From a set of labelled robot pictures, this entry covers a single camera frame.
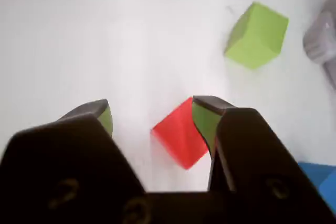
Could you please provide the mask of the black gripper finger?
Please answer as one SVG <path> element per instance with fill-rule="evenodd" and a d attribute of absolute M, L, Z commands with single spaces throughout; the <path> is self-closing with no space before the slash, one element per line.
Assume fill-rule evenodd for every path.
<path fill-rule="evenodd" d="M 335 223 L 332 210 L 257 110 L 196 95 L 193 121 L 212 158 L 208 188 L 228 193 L 236 222 Z"/>
<path fill-rule="evenodd" d="M 105 99 L 15 133 L 1 159 L 3 223 L 149 223 Z"/>

